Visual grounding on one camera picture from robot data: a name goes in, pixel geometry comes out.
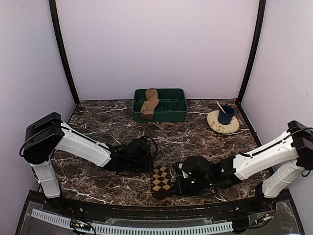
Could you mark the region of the brown argyle sock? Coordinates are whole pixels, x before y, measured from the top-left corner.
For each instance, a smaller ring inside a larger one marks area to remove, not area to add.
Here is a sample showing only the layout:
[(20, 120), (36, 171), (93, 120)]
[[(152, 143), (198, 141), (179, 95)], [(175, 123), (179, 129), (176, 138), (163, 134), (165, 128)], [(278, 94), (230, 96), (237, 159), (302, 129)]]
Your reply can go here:
[(154, 165), (151, 174), (151, 193), (157, 200), (163, 200), (176, 193), (171, 168), (161, 165)]

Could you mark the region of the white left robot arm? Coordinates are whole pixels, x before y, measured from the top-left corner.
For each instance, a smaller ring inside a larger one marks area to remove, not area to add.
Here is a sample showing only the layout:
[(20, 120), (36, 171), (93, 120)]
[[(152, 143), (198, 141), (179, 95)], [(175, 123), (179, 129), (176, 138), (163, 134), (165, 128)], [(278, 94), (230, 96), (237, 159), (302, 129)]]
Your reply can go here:
[(66, 213), (69, 203), (61, 196), (61, 186), (50, 159), (56, 150), (75, 155), (116, 174), (126, 171), (137, 174), (152, 169), (157, 144), (149, 136), (116, 146), (101, 143), (71, 128), (56, 112), (29, 125), (19, 155), (31, 165), (44, 195), (50, 199), (50, 206), (58, 213)]

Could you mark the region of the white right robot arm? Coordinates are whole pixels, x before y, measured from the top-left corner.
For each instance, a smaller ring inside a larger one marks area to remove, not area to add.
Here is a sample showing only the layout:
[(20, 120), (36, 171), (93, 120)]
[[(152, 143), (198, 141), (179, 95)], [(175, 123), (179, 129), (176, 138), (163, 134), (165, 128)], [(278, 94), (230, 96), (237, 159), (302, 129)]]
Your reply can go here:
[(261, 212), (273, 199), (300, 175), (313, 170), (313, 129), (298, 121), (288, 123), (279, 137), (246, 153), (214, 164), (203, 156), (191, 156), (173, 165), (179, 176), (181, 194), (192, 195), (206, 188), (227, 189), (272, 166), (280, 167), (256, 188), (250, 209)]

